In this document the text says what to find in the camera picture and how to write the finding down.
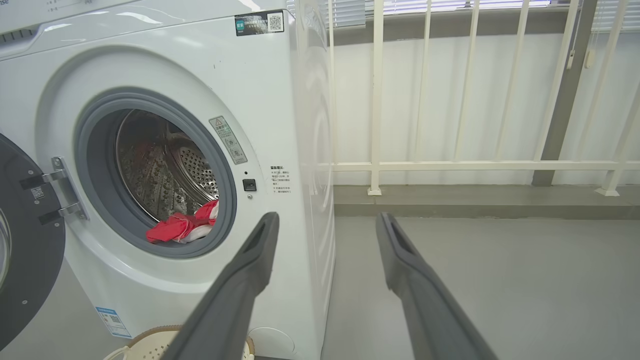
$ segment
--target door hinge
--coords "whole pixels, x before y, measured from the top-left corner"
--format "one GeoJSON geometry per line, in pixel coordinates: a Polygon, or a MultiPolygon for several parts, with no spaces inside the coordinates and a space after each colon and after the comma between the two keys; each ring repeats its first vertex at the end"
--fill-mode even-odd
{"type": "Polygon", "coordinates": [[[40,216],[40,221],[49,222],[57,218],[67,217],[71,214],[77,214],[79,218],[87,220],[88,217],[86,215],[86,211],[84,210],[84,206],[79,200],[76,189],[67,174],[65,160],[62,157],[56,156],[54,158],[51,158],[51,163],[53,164],[53,172],[49,174],[41,174],[28,177],[20,181],[20,185],[25,190],[33,189],[47,183],[56,182],[56,184],[58,185],[58,191],[56,191],[56,193],[59,193],[58,197],[62,195],[61,197],[63,197],[70,204],[56,211],[52,211],[40,216]]]}

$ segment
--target railing post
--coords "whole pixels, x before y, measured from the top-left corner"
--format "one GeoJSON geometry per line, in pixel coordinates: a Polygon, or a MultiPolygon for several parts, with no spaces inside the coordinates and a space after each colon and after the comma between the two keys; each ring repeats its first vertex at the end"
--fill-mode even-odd
{"type": "Polygon", "coordinates": [[[627,4],[629,0],[619,0],[618,11],[616,12],[616,18],[613,22],[611,32],[609,33],[609,40],[607,41],[607,49],[605,50],[604,60],[602,60],[602,66],[600,67],[600,73],[598,75],[598,82],[596,88],[593,91],[593,96],[589,105],[589,113],[587,114],[587,120],[582,128],[582,134],[580,135],[580,141],[578,142],[578,149],[576,151],[576,160],[582,160],[584,152],[584,146],[587,143],[587,137],[589,131],[593,125],[593,119],[598,111],[598,105],[600,104],[600,96],[602,95],[602,89],[604,82],[607,80],[607,72],[609,71],[609,64],[613,53],[616,50],[616,44],[618,43],[618,37],[620,30],[622,30],[622,24],[625,19],[625,12],[627,12],[627,4]]]}
{"type": "Polygon", "coordinates": [[[380,118],[382,116],[384,4],[384,0],[375,0],[373,6],[373,109],[371,113],[371,187],[367,191],[369,195],[382,195],[380,191],[380,118]]]}
{"type": "Polygon", "coordinates": [[[427,69],[429,67],[429,34],[431,33],[431,0],[427,0],[427,12],[424,14],[424,50],[422,50],[422,78],[420,79],[420,93],[418,95],[418,119],[415,122],[415,147],[413,148],[413,160],[418,160],[420,154],[420,136],[422,134],[422,118],[425,112],[425,99],[427,95],[427,69]]]}
{"type": "Polygon", "coordinates": [[[453,160],[458,160],[460,147],[462,146],[462,134],[467,123],[467,108],[469,92],[471,89],[471,77],[474,66],[474,53],[476,52],[476,35],[478,30],[478,16],[480,14],[480,0],[474,0],[474,9],[471,15],[471,32],[469,34],[469,53],[467,55],[467,69],[465,70],[465,84],[462,89],[462,105],[460,106],[460,119],[458,120],[458,134],[456,135],[456,147],[453,152],[453,160]]]}
{"type": "Polygon", "coordinates": [[[533,160],[535,161],[539,161],[540,159],[542,159],[542,152],[545,149],[545,142],[547,142],[547,133],[549,132],[549,127],[551,126],[551,118],[554,116],[554,109],[556,108],[556,99],[558,96],[558,92],[560,91],[560,81],[562,80],[564,66],[566,65],[569,45],[571,44],[571,35],[573,33],[573,25],[575,24],[575,14],[578,12],[579,2],[579,0],[571,0],[569,4],[569,13],[566,16],[564,35],[562,37],[562,43],[560,44],[560,55],[558,56],[558,61],[556,64],[556,73],[554,74],[554,80],[551,84],[551,91],[549,92],[549,100],[547,102],[545,117],[542,120],[542,133],[540,134],[540,140],[538,142],[536,154],[533,157],[533,160]]]}
{"type": "Polygon", "coordinates": [[[329,117],[331,119],[331,134],[333,137],[333,156],[334,164],[338,163],[338,119],[337,104],[335,103],[335,56],[333,54],[333,0],[328,1],[329,12],[329,117]]]}
{"type": "Polygon", "coordinates": [[[637,131],[638,118],[640,117],[640,111],[638,110],[640,110],[640,83],[636,90],[634,102],[629,110],[627,122],[625,123],[625,127],[622,129],[622,134],[620,134],[618,146],[616,146],[614,161],[617,162],[617,168],[616,170],[607,171],[604,184],[602,184],[601,188],[596,190],[596,193],[601,193],[605,196],[620,196],[618,191],[616,191],[616,187],[618,187],[622,173],[625,171],[625,165],[627,164],[629,138],[631,134],[637,131]]]}
{"type": "Polygon", "coordinates": [[[511,66],[511,75],[509,76],[509,85],[507,86],[507,96],[504,100],[504,109],[502,111],[502,122],[500,123],[500,132],[498,133],[498,145],[495,147],[495,160],[502,158],[502,146],[506,140],[506,129],[509,124],[509,113],[511,112],[511,101],[516,78],[518,77],[518,66],[520,65],[520,54],[522,54],[522,44],[524,43],[524,33],[527,28],[527,16],[529,14],[529,0],[522,1],[522,9],[520,9],[520,23],[518,24],[518,35],[516,42],[516,50],[513,53],[513,64],[511,66]]]}

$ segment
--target white washing machine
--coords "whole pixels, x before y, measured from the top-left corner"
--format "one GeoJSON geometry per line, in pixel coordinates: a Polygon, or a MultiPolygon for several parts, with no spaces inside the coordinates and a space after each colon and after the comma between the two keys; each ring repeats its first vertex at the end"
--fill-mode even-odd
{"type": "Polygon", "coordinates": [[[335,237],[315,1],[10,0],[0,34],[0,303],[18,309],[13,331],[51,289],[60,244],[105,331],[180,324],[276,211],[250,336],[258,355],[319,359],[335,237]],[[146,240],[211,199],[205,238],[146,240]]]}

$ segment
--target sticker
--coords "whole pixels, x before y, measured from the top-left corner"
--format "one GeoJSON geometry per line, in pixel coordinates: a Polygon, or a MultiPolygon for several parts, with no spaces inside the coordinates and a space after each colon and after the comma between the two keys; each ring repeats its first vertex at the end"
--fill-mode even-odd
{"type": "Polygon", "coordinates": [[[282,10],[236,15],[236,36],[284,32],[282,10]]]}
{"type": "Polygon", "coordinates": [[[42,191],[41,187],[31,189],[31,193],[33,194],[33,198],[38,200],[44,197],[44,191],[42,191]]]}
{"type": "Polygon", "coordinates": [[[244,151],[242,151],[242,147],[240,146],[240,143],[238,143],[238,139],[234,135],[234,132],[231,131],[231,128],[227,124],[225,118],[222,116],[214,117],[209,120],[209,123],[213,126],[214,130],[216,130],[218,136],[222,139],[222,142],[225,143],[225,147],[231,155],[234,164],[246,163],[247,159],[244,155],[244,151]]]}
{"type": "Polygon", "coordinates": [[[291,177],[282,166],[271,167],[271,185],[273,193],[291,193],[291,177]]]}
{"type": "Polygon", "coordinates": [[[104,325],[107,325],[107,329],[109,329],[111,335],[131,339],[131,334],[129,334],[127,328],[124,327],[115,310],[105,309],[103,307],[96,307],[95,309],[98,311],[98,314],[100,314],[104,325]]]}

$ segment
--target gray pillar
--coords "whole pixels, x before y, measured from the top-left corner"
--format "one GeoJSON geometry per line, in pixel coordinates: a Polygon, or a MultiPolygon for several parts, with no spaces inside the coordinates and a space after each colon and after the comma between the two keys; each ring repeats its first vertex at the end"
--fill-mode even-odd
{"type": "MultiPolygon", "coordinates": [[[[562,150],[566,128],[569,125],[575,94],[578,91],[580,73],[582,73],[582,67],[584,66],[584,57],[589,45],[591,25],[593,24],[596,6],[597,0],[584,0],[582,2],[582,9],[580,9],[582,17],[580,18],[580,28],[577,30],[578,35],[575,38],[573,64],[571,69],[565,69],[562,75],[560,91],[556,98],[556,107],[551,118],[545,148],[542,152],[542,160],[558,160],[560,158],[560,151],[562,150]]],[[[536,170],[533,173],[531,184],[533,186],[551,186],[554,174],[554,170],[536,170]]]]}

